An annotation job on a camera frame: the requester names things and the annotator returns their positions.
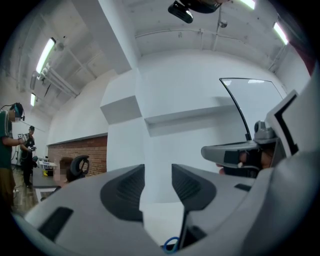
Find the man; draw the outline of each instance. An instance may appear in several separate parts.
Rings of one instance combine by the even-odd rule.
[[[0,112],[0,191],[7,207],[11,210],[14,206],[15,180],[11,169],[12,147],[23,144],[28,135],[13,139],[12,122],[19,121],[24,112],[20,103],[15,103],[9,111]]]
[[[29,128],[29,139],[22,144],[21,147],[21,168],[23,171],[23,181],[27,188],[30,188],[32,183],[30,182],[30,174],[32,173],[33,168],[33,155],[32,148],[35,145],[35,139],[33,137],[35,133],[35,127],[30,126]]]

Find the ceiling beam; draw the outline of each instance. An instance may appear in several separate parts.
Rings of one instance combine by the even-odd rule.
[[[135,29],[119,0],[72,0],[113,69],[122,74],[137,66],[141,53]]]

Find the table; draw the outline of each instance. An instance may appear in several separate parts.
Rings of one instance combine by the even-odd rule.
[[[46,161],[39,161],[40,167],[43,169],[45,168],[52,168],[52,167],[57,167],[57,165],[54,162],[46,162]]]
[[[42,168],[33,168],[32,181],[39,203],[41,202],[41,192],[53,192],[58,187],[53,176],[44,176]]]

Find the white wall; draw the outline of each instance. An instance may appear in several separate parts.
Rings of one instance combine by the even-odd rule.
[[[108,172],[145,164],[140,204],[179,202],[171,164],[218,172],[201,148],[246,140],[241,117],[219,81],[237,77],[272,81],[286,95],[273,73],[231,55],[178,50],[142,57],[137,70],[110,82],[101,102],[107,120],[110,110],[125,117],[109,125]],[[141,117],[124,114],[121,106],[133,107],[132,97]]]
[[[284,84],[287,93],[296,90],[300,94],[310,80],[310,75],[295,48],[290,44],[286,47],[287,53],[280,60],[279,68],[275,74]]]
[[[16,89],[16,81],[9,76],[2,74],[0,82],[0,108],[3,105],[9,105],[20,102],[24,109],[25,121],[12,123],[12,135],[14,139],[18,139],[18,134],[26,134],[29,132],[29,127],[34,126],[34,141],[37,147],[33,155],[44,157],[48,154],[47,139],[49,134],[49,127],[51,118],[41,112],[36,106],[30,105],[31,94],[29,92],[18,92]],[[17,154],[15,148],[12,149],[12,164],[16,164]]]
[[[116,75],[114,70],[102,74],[88,83],[78,97],[71,98],[60,108],[50,125],[48,145],[92,138],[108,132],[100,102],[110,79]]]

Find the white ceiling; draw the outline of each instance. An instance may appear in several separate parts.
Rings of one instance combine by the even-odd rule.
[[[132,20],[141,54],[201,49],[201,45],[204,50],[212,50],[215,36],[210,32],[217,29],[219,11],[211,14],[192,11],[193,23],[187,24],[168,13],[173,2],[122,0]],[[268,69],[283,47],[273,30],[277,20],[273,6],[265,0],[256,0],[256,8],[251,10],[239,0],[231,0],[221,6],[221,11],[221,18],[228,25],[220,29],[223,37],[219,36],[215,50],[242,57]],[[50,55],[52,67],[76,90],[81,91],[95,77],[113,68],[112,61],[107,60],[94,41],[72,2],[47,0],[17,28],[1,59],[3,69],[16,79],[18,91],[30,90],[31,75],[51,37],[64,45],[63,51],[55,50]],[[67,48],[86,68],[78,64]],[[52,117],[70,97],[55,86],[48,89],[49,85],[47,80],[44,84],[37,80],[35,94],[39,100],[35,108]]]

